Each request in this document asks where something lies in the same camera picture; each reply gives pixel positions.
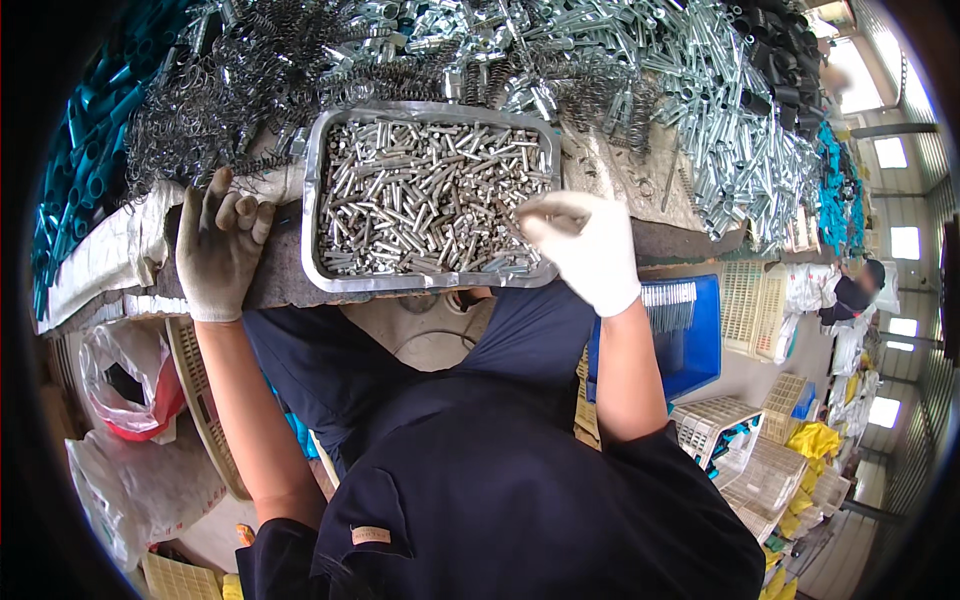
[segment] hand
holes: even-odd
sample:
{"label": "hand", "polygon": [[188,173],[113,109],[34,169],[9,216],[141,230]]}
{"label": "hand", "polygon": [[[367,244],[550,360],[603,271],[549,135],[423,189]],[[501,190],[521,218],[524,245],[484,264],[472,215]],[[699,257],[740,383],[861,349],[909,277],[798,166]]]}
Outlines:
{"label": "hand", "polygon": [[620,314],[640,295],[634,235],[623,203],[551,192],[521,205],[517,217],[527,239],[601,317]]}
{"label": "hand", "polygon": [[228,193],[233,173],[219,169],[206,194],[188,187],[177,237],[177,272],[194,321],[236,321],[253,280],[276,206]]}

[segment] hair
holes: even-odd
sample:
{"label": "hair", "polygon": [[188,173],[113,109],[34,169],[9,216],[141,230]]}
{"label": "hair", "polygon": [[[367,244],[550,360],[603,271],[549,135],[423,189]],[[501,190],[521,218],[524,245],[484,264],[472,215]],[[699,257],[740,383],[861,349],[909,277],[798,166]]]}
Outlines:
{"label": "hair", "polygon": [[884,268],[883,263],[870,258],[863,268],[870,274],[870,279],[874,281],[877,290],[882,290],[883,286],[886,285],[887,278],[887,270]]}

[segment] blue plastic bin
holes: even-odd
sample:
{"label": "blue plastic bin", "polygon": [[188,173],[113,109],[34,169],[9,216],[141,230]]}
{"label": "blue plastic bin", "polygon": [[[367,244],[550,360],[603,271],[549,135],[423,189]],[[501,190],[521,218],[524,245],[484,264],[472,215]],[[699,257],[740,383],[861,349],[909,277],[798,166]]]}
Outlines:
{"label": "blue plastic bin", "polygon": [[[720,282],[716,275],[658,279],[657,283],[687,283],[697,286],[693,325],[686,331],[654,336],[654,352],[667,402],[702,388],[720,377]],[[593,324],[587,346],[589,370],[587,402],[597,398],[597,356],[600,349],[600,319]]]}
{"label": "blue plastic bin", "polygon": [[817,386],[812,381],[807,381],[804,385],[804,390],[800,394],[800,399],[797,400],[797,405],[793,407],[793,412],[790,413],[790,417],[799,420],[806,420],[806,414],[810,412],[810,405],[813,404],[813,400],[817,397]]}

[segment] concrete floor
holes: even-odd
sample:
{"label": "concrete floor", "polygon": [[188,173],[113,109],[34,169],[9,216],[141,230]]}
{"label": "concrete floor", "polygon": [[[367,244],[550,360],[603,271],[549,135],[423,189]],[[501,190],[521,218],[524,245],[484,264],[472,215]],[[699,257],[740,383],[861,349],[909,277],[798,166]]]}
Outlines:
{"label": "concrete floor", "polygon": [[[657,272],[644,272],[642,279],[696,276],[722,270],[721,263],[676,267]],[[467,315],[455,314],[439,298],[429,306],[429,298],[413,300],[413,314],[401,305],[401,299],[373,300],[343,307],[344,313],[360,325],[385,348],[395,351],[403,362],[422,371],[435,371],[459,363],[468,353],[458,335],[428,333],[412,336],[428,329],[462,332],[478,339],[487,326],[495,300],[483,300]],[[780,372],[806,376],[817,386],[817,397],[826,394],[830,338],[821,336],[817,320],[809,315],[798,325],[799,336],[793,356],[783,365],[763,364],[740,354],[723,351],[722,372],[718,380],[676,400],[686,403],[716,396],[732,396],[752,406],[759,406]],[[248,523],[255,528],[256,518],[251,503],[227,498],[208,516],[181,536],[179,547],[196,564],[214,568],[218,573],[236,572],[233,550],[239,547],[234,525]]]}

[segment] clothing label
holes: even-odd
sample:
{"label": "clothing label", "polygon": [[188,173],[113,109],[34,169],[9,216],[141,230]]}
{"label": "clothing label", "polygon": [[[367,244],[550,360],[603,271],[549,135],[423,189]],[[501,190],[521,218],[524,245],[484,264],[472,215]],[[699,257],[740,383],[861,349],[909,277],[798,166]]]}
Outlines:
{"label": "clothing label", "polygon": [[357,546],[368,541],[390,543],[390,530],[380,527],[356,527],[350,533],[353,535],[353,545]]}

